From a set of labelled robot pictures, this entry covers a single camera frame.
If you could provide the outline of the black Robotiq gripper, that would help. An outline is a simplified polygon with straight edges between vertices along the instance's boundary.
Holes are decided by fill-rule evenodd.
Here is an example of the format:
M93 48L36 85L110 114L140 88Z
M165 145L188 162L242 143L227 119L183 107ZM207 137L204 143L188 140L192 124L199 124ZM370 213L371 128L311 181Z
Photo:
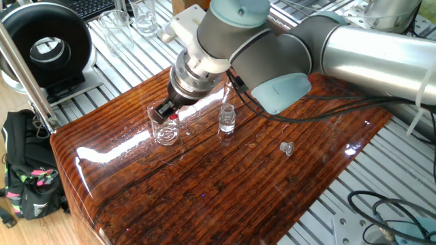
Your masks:
M154 109L154 118L159 124L163 124L184 105L193 105L205 97L204 91L188 90L179 84L169 83L167 89L168 99L158 102Z

